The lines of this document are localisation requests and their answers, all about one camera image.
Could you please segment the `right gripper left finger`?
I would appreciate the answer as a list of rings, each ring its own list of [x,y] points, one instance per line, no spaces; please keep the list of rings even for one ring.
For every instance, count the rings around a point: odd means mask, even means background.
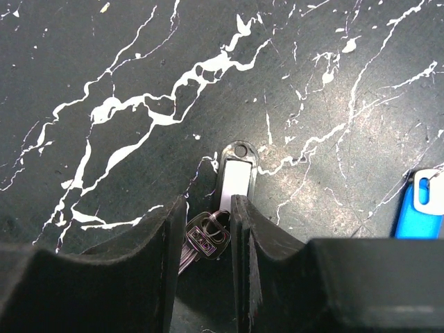
[[[1,245],[2,332],[168,332],[187,204],[79,255]]]

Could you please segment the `key with blue tag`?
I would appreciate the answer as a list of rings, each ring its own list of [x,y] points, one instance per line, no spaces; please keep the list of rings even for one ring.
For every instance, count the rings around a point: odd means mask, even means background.
[[[395,238],[438,239],[442,227],[443,170],[419,170],[405,191]]]

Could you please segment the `key with black tag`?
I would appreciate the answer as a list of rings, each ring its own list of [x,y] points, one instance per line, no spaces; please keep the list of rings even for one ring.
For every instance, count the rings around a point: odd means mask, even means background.
[[[231,198],[235,195],[253,199],[259,153],[249,142],[237,140],[222,151],[216,181],[214,209],[201,212],[185,228],[185,240],[178,273],[200,259],[218,259],[231,241]]]

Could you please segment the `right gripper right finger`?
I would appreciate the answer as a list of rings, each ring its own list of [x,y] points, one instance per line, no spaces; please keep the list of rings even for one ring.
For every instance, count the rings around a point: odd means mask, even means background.
[[[441,240],[303,243],[231,198],[238,332],[442,332]]]

